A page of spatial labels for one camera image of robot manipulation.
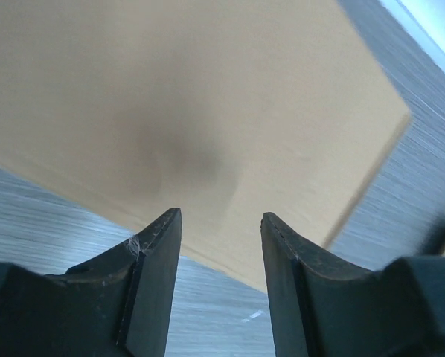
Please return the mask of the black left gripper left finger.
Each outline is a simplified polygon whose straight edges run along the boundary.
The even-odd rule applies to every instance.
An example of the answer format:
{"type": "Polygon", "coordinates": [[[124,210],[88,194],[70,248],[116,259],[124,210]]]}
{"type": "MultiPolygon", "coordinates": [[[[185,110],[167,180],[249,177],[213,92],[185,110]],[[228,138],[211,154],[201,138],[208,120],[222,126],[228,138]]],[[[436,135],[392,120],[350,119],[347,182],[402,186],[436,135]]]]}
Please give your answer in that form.
{"type": "Polygon", "coordinates": [[[163,356],[181,240],[171,208],[65,274],[0,263],[0,356],[163,356]]]}

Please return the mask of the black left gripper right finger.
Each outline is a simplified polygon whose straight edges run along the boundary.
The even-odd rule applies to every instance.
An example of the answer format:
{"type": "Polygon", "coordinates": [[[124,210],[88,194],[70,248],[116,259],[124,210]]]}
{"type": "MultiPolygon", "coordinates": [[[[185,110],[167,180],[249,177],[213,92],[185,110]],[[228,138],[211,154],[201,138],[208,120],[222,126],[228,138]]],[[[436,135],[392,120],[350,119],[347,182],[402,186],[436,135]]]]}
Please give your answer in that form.
{"type": "Polygon", "coordinates": [[[273,213],[260,232],[277,356],[445,356],[445,257],[370,271],[273,213]]]}

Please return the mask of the brown cardboard box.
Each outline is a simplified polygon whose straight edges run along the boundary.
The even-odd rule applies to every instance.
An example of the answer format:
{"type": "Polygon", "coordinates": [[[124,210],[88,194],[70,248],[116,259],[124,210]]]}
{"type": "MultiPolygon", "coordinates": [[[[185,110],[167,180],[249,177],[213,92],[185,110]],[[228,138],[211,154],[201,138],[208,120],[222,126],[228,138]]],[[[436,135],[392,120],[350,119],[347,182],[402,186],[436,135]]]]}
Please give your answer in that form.
{"type": "Polygon", "coordinates": [[[0,1],[0,167],[253,288],[339,232],[409,111],[336,1],[0,1]]]}

